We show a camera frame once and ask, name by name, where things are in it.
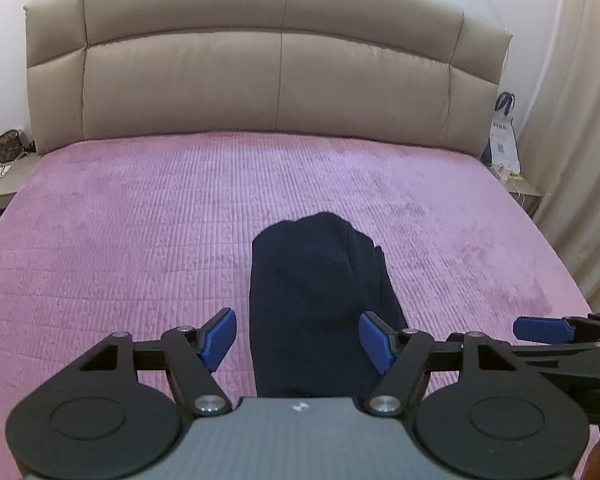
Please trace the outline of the navy blue striped garment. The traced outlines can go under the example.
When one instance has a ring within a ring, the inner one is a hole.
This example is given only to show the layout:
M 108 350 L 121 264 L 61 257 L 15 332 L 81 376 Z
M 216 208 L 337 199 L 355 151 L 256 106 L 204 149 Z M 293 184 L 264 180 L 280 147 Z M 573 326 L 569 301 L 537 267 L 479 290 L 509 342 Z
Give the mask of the navy blue striped garment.
M 385 254 L 366 234 L 331 212 L 262 231 L 252 242 L 249 291 L 258 395 L 368 396 L 380 375 L 358 340 L 366 311 L 407 326 Z

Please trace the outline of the right grey nightstand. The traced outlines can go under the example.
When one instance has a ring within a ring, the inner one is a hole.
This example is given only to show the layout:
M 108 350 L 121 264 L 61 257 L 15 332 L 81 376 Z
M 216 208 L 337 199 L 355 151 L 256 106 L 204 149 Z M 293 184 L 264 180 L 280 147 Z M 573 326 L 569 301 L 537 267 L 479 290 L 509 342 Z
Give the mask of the right grey nightstand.
M 533 217 L 540 206 L 542 194 L 521 174 L 511 174 L 503 166 L 490 167 L 490 171 L 528 216 Z

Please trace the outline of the grey nightstand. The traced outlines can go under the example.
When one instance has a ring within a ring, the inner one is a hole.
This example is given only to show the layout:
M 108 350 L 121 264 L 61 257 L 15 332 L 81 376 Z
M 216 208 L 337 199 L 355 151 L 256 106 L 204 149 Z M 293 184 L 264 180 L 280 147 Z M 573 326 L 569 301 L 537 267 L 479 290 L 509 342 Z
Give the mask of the grey nightstand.
M 490 171 L 528 216 L 533 217 L 540 206 L 542 194 L 521 174 L 511 174 L 503 166 L 490 167 Z
M 0 166 L 0 218 L 40 159 L 38 154 L 27 154 Z

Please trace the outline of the pink quilted bedspread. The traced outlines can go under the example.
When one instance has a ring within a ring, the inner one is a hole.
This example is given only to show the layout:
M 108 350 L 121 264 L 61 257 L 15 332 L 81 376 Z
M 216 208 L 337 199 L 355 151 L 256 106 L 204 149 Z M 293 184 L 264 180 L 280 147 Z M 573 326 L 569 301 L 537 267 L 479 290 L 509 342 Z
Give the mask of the pink quilted bedspread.
M 528 214 L 464 154 L 272 133 L 73 144 L 0 219 L 0 479 L 19 474 L 12 408 L 115 330 L 155 339 L 232 308 L 240 332 L 216 378 L 232 399 L 253 394 L 252 240 L 321 211 L 382 248 L 407 322 L 437 338 L 588 313 Z

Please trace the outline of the beige curtain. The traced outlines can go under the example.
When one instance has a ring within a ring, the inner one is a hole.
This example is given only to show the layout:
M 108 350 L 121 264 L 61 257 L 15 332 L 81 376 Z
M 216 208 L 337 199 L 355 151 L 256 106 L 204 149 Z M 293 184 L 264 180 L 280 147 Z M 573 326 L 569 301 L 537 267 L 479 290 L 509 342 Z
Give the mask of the beige curtain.
M 562 0 L 518 146 L 527 179 L 543 195 L 533 221 L 600 312 L 600 0 Z

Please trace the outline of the white printed shopping bag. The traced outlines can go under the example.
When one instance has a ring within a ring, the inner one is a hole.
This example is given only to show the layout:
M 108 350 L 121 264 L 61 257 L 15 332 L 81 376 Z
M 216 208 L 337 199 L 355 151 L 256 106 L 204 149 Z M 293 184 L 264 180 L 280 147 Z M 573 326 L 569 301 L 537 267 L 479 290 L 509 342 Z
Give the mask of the white printed shopping bag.
M 516 96 L 504 91 L 498 95 L 494 104 L 491 129 L 488 142 L 480 160 L 502 183 L 510 177 L 520 175 L 517 138 L 513 126 L 513 110 Z

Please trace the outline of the left grey nightstand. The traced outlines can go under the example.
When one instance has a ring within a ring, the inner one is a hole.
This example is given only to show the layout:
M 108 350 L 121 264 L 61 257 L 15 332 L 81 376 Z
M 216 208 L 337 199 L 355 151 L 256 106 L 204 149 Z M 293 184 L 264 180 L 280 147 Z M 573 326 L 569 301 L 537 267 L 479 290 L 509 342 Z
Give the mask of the left grey nightstand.
M 0 166 L 0 218 L 40 159 L 38 154 L 27 154 Z

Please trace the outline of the brown patterned handbag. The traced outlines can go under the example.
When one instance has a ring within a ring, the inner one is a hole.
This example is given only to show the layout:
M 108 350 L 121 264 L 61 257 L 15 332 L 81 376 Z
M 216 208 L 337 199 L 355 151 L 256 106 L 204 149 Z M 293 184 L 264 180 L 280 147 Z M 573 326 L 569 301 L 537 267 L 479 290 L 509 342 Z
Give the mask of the brown patterned handbag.
M 26 151 L 22 142 L 21 131 L 10 129 L 0 134 L 0 163 L 13 162 Z

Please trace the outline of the beige leather headboard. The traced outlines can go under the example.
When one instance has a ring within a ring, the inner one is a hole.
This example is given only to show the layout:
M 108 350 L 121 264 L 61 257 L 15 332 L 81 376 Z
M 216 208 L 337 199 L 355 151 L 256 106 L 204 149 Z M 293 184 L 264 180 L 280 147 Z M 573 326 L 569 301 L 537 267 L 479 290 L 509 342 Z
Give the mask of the beige leather headboard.
M 443 0 L 33 0 L 26 38 L 42 153 L 253 131 L 476 156 L 512 36 Z

